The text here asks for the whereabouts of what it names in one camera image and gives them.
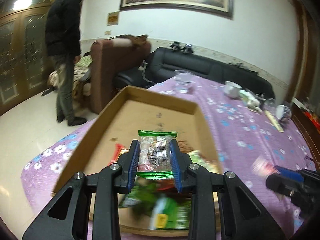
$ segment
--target black leather sofa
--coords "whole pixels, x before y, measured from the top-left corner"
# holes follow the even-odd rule
[[[147,60],[145,76],[154,83],[161,83],[174,76],[174,70],[187,70],[195,75],[224,84],[232,81],[255,94],[264,94],[265,98],[275,98],[271,84],[253,72],[236,65],[229,65],[207,57],[185,54],[167,48],[158,48]],[[132,85],[148,88],[152,84],[142,77],[139,67],[119,72],[113,79],[115,88],[122,89]]]

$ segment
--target floor tile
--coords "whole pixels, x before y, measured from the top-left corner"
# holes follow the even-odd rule
[[[0,116],[0,216],[18,239],[35,218],[20,180],[24,165],[79,128],[56,122],[56,97],[35,95]],[[75,112],[88,120],[97,116],[88,109]]]

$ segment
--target wooden cabinet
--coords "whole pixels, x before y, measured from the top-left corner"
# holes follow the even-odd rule
[[[295,104],[292,105],[292,121],[296,124],[301,134],[305,138],[310,152],[315,160],[315,167],[320,171],[320,134],[317,128],[313,125],[308,117],[306,117],[302,110]]]
[[[32,0],[20,9],[16,1],[6,0],[0,8],[0,115],[45,90],[53,71],[44,31],[54,0]]]

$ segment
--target white wall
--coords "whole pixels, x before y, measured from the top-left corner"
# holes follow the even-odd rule
[[[249,62],[289,83],[297,26],[287,0],[234,0],[233,20],[177,9],[139,9],[120,13],[119,25],[107,26],[107,15],[120,0],[84,0],[82,40],[120,34],[148,34],[213,49]]]

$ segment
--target floral bedsheet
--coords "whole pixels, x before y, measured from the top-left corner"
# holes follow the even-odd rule
[[[262,156],[274,165],[289,169],[315,170],[314,164],[305,158],[311,157],[307,144],[292,121],[284,133],[280,133],[265,115],[253,113],[241,101],[226,97],[223,89],[224,85],[194,76],[187,94],[175,91],[174,78],[149,90],[198,103],[211,129],[223,170],[234,171],[290,237],[302,224],[299,208],[288,198],[280,202],[272,191],[266,189],[265,180],[252,173],[251,166],[257,157]],[[50,201],[59,173],[93,122],[95,120],[87,122],[25,165],[21,181],[36,214]],[[90,239],[91,224],[88,234]],[[151,237],[122,234],[122,239]]]

